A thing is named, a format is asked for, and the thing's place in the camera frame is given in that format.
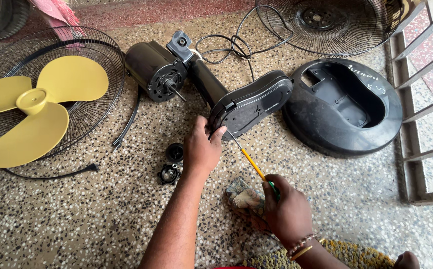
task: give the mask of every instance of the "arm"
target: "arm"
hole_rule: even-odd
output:
[[[312,234],[311,208],[304,193],[293,188],[280,175],[267,175],[281,192],[279,201],[268,182],[263,182],[265,191],[265,214],[269,227],[286,249],[293,248],[306,236]],[[296,262],[303,269],[348,269],[342,262],[323,248],[315,239],[303,248],[313,246]]]
[[[184,170],[172,198],[155,229],[138,268],[194,268],[196,220],[205,181],[218,165],[223,126],[213,133],[205,131],[207,119],[198,116],[193,130],[184,140]]]

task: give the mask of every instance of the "speckled floor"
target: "speckled floor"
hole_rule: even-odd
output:
[[[106,31],[126,51],[136,42],[165,44],[176,30],[196,41],[206,34],[231,35],[242,13]],[[275,41],[255,16],[243,37],[256,48]],[[314,59],[291,46],[255,55],[255,76],[281,69],[290,74]],[[384,47],[353,58],[386,76]],[[228,89],[250,81],[247,64],[234,57],[210,66]],[[142,98],[124,146],[111,143],[130,117],[136,84],[126,79],[122,98],[108,120],[76,148],[13,171],[49,175],[98,162],[100,172],[59,180],[24,180],[0,170],[0,268],[133,268],[138,265],[173,186],[158,184],[164,150],[181,142],[197,114],[207,109],[195,88],[182,90],[189,100],[154,103]],[[279,173],[305,192],[313,208],[313,226],[322,236],[374,247],[393,258],[414,252],[423,268],[433,268],[433,206],[401,202],[397,144],[360,159],[334,159],[314,152],[287,129],[280,112],[262,120],[240,138],[265,173]],[[274,251],[275,241],[242,222],[224,195],[242,176],[261,188],[257,174],[237,145],[225,143],[216,170],[201,196],[195,266],[214,268]]]

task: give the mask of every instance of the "woven mat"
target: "woven mat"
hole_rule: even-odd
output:
[[[333,240],[323,241],[322,246],[351,269],[392,269],[394,265],[394,260],[374,248]],[[245,260],[241,265],[256,269],[301,269],[286,257],[285,248]]]

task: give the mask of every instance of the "fan guard center hub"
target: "fan guard center hub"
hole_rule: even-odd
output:
[[[50,94],[45,89],[30,89],[17,98],[16,106],[29,116],[35,115],[44,108],[50,98]]]
[[[336,19],[332,12],[322,8],[306,9],[301,18],[306,25],[319,29],[329,28]]]

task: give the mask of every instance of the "fan guard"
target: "fan guard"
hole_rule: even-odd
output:
[[[67,40],[61,41],[56,32],[60,36],[67,36]],[[55,156],[75,146],[113,109],[124,86],[123,53],[115,40],[107,34],[82,26],[42,30],[17,40],[0,51],[0,78],[28,76],[32,79],[34,88],[40,70],[47,63],[69,55],[83,56],[100,64],[107,73],[109,86],[106,94],[95,101],[61,103],[69,113],[67,132],[52,150],[38,160]],[[0,137],[26,116],[19,109],[0,113]]]
[[[400,24],[400,0],[255,0],[283,16],[294,36],[288,41],[319,56],[349,57],[386,42]],[[258,7],[259,18],[281,40],[289,37],[278,15]]]

